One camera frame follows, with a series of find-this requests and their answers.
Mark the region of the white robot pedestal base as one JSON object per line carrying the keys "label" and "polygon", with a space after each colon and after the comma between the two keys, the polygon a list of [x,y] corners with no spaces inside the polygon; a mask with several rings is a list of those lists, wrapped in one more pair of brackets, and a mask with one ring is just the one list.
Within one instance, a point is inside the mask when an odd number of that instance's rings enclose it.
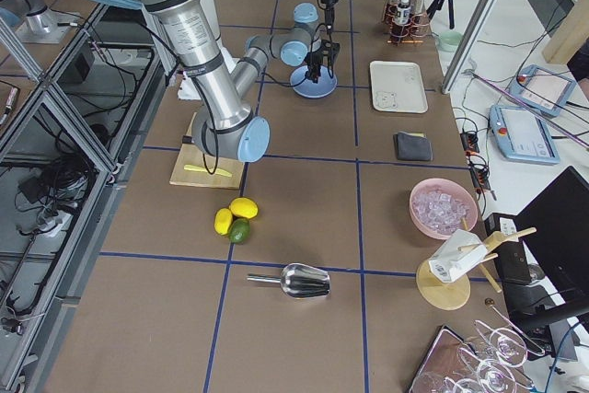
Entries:
{"label": "white robot pedestal base", "polygon": [[[232,57],[229,50],[225,47],[221,37],[220,26],[214,0],[201,0],[201,6],[208,20],[209,26],[213,32],[217,46],[219,47],[225,61],[225,65],[230,73],[235,70],[237,60]],[[178,98],[182,100],[201,100],[202,96],[197,91],[196,86],[188,78],[188,75],[182,74],[182,81],[179,86]]]}

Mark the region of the yellow lemon outer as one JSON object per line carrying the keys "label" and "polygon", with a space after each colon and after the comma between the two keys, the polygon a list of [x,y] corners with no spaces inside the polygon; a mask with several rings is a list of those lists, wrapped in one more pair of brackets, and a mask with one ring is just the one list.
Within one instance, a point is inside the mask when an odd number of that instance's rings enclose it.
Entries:
{"label": "yellow lemon outer", "polygon": [[219,209],[214,216],[214,230],[218,235],[228,234],[233,223],[233,214],[228,208]]}

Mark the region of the blue plate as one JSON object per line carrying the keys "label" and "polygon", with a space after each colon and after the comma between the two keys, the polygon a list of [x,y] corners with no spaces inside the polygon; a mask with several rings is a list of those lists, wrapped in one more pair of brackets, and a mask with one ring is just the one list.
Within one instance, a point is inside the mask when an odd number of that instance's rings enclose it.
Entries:
{"label": "blue plate", "polygon": [[338,79],[335,74],[330,74],[329,69],[321,65],[320,76],[315,83],[306,78],[307,67],[300,66],[296,68],[290,76],[290,84],[294,92],[303,98],[324,98],[331,94],[338,85]]}

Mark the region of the yellow lemon near board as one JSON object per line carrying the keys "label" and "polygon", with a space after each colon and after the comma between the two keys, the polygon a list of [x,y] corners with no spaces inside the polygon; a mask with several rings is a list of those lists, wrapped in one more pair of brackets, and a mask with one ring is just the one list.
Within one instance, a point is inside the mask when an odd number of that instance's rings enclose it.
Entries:
{"label": "yellow lemon near board", "polygon": [[253,219],[259,213],[259,206],[249,198],[238,197],[229,204],[229,210],[236,217]]}

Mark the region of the pink bowl of ice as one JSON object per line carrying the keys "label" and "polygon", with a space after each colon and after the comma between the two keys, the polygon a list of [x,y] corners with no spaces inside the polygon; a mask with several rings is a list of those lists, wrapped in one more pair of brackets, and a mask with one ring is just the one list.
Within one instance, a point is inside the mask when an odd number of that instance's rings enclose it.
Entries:
{"label": "pink bowl of ice", "polygon": [[471,231],[478,205],[462,186],[449,179],[425,179],[410,192],[410,218],[427,237],[448,239],[458,229]]}

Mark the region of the cream bear tray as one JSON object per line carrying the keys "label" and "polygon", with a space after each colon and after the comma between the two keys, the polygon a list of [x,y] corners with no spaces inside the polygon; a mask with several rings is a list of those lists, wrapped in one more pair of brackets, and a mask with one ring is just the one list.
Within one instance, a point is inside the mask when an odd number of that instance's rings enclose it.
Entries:
{"label": "cream bear tray", "polygon": [[428,110],[421,69],[416,63],[372,61],[369,75],[375,110],[415,114]]}

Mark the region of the green lime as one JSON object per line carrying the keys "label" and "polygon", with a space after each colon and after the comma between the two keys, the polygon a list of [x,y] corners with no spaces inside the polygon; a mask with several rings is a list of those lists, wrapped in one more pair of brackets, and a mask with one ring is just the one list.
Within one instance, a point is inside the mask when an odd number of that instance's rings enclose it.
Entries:
{"label": "green lime", "polygon": [[247,218],[236,219],[229,228],[228,238],[234,244],[244,243],[250,235],[250,222]]}

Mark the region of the metal ice scoop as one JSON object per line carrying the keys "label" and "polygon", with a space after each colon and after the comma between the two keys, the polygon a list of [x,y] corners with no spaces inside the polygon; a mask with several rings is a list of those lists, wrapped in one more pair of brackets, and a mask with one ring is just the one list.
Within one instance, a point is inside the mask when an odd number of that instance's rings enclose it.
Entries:
{"label": "metal ice scoop", "polygon": [[327,296],[330,293],[329,274],[303,263],[288,264],[283,268],[280,276],[249,274],[247,280],[277,283],[286,295],[297,299]]}

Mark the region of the green bowl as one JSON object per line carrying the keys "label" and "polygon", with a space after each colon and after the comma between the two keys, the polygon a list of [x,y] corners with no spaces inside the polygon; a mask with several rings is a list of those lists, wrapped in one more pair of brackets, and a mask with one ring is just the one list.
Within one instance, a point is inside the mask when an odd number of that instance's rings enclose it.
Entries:
{"label": "green bowl", "polygon": [[437,48],[441,52],[455,52],[462,39],[462,33],[454,29],[445,30],[436,36]]}

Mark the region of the wooden cutting board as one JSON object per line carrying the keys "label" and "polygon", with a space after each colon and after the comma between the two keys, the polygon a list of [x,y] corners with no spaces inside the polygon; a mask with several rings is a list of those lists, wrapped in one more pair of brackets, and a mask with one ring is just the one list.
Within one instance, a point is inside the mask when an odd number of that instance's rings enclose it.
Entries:
{"label": "wooden cutting board", "polygon": [[204,155],[191,140],[191,122],[179,150],[169,183],[172,185],[236,190],[240,187],[245,164],[237,160]]}

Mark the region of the blue tablet pendant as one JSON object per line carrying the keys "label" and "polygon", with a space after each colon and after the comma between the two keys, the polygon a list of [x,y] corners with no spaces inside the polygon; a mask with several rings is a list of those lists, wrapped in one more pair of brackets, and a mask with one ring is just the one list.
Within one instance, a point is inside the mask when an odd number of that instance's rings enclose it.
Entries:
{"label": "blue tablet pendant", "polygon": [[509,84],[509,93],[549,117],[557,117],[569,100],[576,81],[547,68],[531,64]]}
{"label": "blue tablet pendant", "polygon": [[560,156],[548,126],[531,112],[516,106],[493,105],[491,133],[502,155],[514,162],[557,165]]}

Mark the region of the blue tablet pendant far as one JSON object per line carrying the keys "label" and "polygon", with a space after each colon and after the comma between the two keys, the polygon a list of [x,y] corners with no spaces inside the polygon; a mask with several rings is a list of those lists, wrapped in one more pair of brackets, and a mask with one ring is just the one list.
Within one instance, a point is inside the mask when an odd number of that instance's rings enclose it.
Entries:
{"label": "blue tablet pendant far", "polygon": [[549,117],[557,117],[569,100],[576,81],[547,68],[531,64],[509,84],[509,93]]}

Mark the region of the clear wine glasses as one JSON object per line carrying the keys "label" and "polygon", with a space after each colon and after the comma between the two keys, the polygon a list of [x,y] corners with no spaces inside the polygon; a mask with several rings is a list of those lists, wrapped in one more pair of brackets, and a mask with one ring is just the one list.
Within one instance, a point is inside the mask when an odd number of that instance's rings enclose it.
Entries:
{"label": "clear wine glasses", "polygon": [[494,327],[474,321],[475,334],[461,338],[442,326],[407,388],[409,392],[533,392],[523,366],[544,348],[507,319]]}

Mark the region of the blue tablet pendant near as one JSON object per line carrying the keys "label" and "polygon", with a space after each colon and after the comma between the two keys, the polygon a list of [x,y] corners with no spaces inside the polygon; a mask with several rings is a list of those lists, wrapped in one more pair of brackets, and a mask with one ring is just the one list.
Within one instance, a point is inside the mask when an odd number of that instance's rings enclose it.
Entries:
{"label": "blue tablet pendant near", "polygon": [[514,162],[557,165],[560,156],[548,126],[531,112],[516,106],[493,105],[491,133],[502,155]]}

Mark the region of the round wooden stand base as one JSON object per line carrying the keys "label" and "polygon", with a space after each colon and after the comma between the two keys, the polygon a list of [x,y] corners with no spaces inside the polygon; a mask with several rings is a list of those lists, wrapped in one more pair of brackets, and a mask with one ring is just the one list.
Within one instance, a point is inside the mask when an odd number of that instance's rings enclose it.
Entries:
{"label": "round wooden stand base", "polygon": [[[497,258],[498,254],[494,253],[494,250],[503,242],[516,241],[519,237],[533,234],[536,231],[537,229],[535,227],[529,227],[510,235],[495,231],[486,239],[481,240],[487,249],[487,254],[476,267],[484,273],[485,277],[490,282],[491,287],[497,293],[500,293],[502,288],[482,263]],[[420,264],[416,272],[416,283],[422,297],[431,305],[443,310],[459,309],[470,297],[470,280],[468,278],[468,272],[453,283],[442,283],[430,271],[428,260],[425,260]]]}

